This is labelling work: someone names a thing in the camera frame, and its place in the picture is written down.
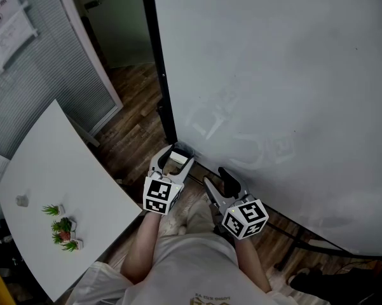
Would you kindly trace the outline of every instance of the wooden floor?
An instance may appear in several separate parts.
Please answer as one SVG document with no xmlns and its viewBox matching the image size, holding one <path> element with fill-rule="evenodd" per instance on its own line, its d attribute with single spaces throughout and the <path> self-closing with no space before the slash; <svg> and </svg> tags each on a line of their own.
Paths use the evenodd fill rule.
<svg viewBox="0 0 382 305">
<path fill-rule="evenodd" d="M 136 201 L 142 202 L 142 188 L 151 157 L 166 146 L 165 135 L 156 103 L 161 98 L 156 69 L 153 64 L 135 65 L 109 71 L 109 77 L 123 102 L 123 109 L 96 136 L 100 147 L 92 148 L 93 153 L 106 170 L 115 178 L 122 179 L 124 189 Z M 193 175 L 201 179 L 205 170 L 194 166 Z M 160 235 L 176 234 L 179 226 L 185 222 L 188 208 L 205 193 L 197 182 L 187 178 L 186 187 L 180 201 L 168 216 L 161 221 Z M 268 209 L 269 221 L 284 231 L 295 235 L 298 226 L 290 220 Z M 106 262 L 119 269 L 122 260 L 133 240 L 134 234 L 119 239 L 112 247 Z M 310 232 L 305 232 L 303 239 L 309 240 Z M 288 287 L 285 281 L 297 270 L 312 268 L 322 264 L 323 272 L 334 274 L 344 265 L 358 261 L 356 259 L 329 256 L 296 249 L 282 272 L 274 265 L 282 259 L 292 240 L 285 235 L 265 226 L 260 234 L 254 235 L 256 246 L 264 270 L 274 290 L 291 295 L 298 304 L 327 304 L 314 296 L 297 292 Z M 346 266 L 339 273 L 345 273 L 352 266 Z"/>
</svg>

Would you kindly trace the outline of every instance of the white table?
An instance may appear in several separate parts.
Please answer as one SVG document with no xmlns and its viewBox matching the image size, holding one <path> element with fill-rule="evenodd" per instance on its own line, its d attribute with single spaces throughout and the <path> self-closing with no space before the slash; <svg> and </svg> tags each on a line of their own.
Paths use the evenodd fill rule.
<svg viewBox="0 0 382 305">
<path fill-rule="evenodd" d="M 24 194 L 29 198 L 26 208 L 16 204 L 17 195 Z M 20 253 L 53 301 L 141 211 L 88 150 L 56 101 L 10 161 L 0 182 L 0 203 Z M 66 252 L 53 244 L 54 217 L 41 209 L 57 203 L 78 223 L 82 250 Z"/>
</svg>

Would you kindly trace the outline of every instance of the whiteboard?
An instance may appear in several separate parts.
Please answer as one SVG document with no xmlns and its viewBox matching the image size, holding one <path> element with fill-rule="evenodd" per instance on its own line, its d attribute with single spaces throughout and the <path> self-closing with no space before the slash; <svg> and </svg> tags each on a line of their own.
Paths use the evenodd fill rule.
<svg viewBox="0 0 382 305">
<path fill-rule="evenodd" d="M 382 0 L 156 0 L 178 139 L 354 254 L 382 255 Z"/>
</svg>

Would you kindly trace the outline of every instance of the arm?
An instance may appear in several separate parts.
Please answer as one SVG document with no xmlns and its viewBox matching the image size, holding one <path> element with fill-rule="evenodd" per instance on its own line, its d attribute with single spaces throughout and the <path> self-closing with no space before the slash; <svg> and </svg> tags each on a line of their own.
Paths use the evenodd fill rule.
<svg viewBox="0 0 382 305">
<path fill-rule="evenodd" d="M 240 270 L 263 292 L 271 292 L 266 273 L 250 239 L 235 239 L 235 248 Z"/>
<path fill-rule="evenodd" d="M 146 214 L 121 266 L 120 273 L 133 284 L 144 280 L 153 266 L 154 248 L 160 220 L 161 215 L 158 213 L 149 212 Z"/>
</svg>

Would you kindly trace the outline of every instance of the white t-shirt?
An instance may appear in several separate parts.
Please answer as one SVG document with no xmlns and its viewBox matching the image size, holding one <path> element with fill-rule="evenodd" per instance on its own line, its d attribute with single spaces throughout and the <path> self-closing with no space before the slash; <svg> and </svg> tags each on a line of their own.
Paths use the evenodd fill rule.
<svg viewBox="0 0 382 305">
<path fill-rule="evenodd" d="M 167 236 L 158 240 L 153 268 L 133 285 L 107 264 L 94 263 L 67 305 L 293 305 L 291 297 L 265 294 L 238 268 L 233 247 L 213 233 Z"/>
</svg>

